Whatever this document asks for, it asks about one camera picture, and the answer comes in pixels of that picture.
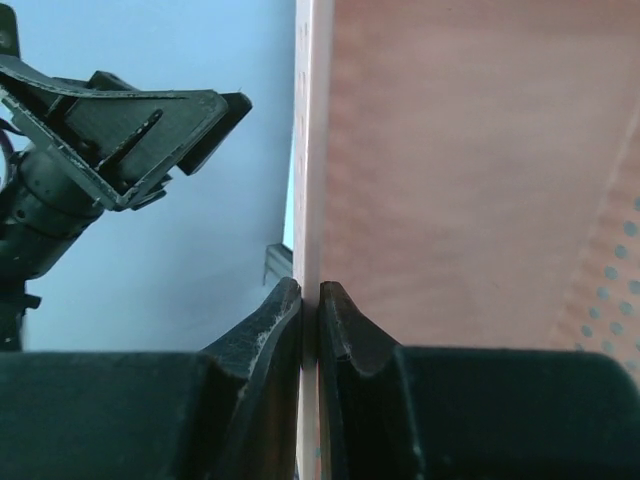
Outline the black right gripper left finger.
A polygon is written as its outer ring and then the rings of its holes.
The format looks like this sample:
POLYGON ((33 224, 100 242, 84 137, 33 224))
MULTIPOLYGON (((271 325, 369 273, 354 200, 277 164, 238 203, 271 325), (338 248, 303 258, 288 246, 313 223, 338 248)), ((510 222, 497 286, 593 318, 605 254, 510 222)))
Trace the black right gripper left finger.
POLYGON ((258 309, 205 348, 233 384, 213 479, 294 477, 301 303, 300 285, 285 277, 258 309))

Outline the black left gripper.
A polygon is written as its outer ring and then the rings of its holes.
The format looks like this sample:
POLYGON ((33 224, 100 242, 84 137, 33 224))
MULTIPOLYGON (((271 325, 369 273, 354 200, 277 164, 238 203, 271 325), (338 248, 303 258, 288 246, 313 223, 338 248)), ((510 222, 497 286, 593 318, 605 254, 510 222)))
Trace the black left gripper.
POLYGON ((193 175, 252 109, 243 93, 141 91, 112 75, 82 84, 1 58, 1 98, 30 144, 1 189, 1 277, 47 273, 105 211, 163 198, 175 165, 193 175))

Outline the pink plastic basket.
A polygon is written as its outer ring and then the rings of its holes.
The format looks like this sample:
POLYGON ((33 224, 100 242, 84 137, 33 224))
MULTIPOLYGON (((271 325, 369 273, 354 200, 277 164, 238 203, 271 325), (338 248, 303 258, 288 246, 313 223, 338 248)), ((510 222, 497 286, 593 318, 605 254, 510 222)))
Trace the pink plastic basket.
POLYGON ((400 344, 406 479, 639 475, 639 5, 300 1, 298 462, 321 284, 400 344))

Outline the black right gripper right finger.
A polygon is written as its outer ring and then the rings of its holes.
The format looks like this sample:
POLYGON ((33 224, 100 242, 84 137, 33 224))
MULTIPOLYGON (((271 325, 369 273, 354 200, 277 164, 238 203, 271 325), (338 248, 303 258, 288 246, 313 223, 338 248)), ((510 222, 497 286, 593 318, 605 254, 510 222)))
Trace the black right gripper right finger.
POLYGON ((321 284, 319 327, 325 479, 406 479, 412 460, 400 344, 338 282, 321 284))

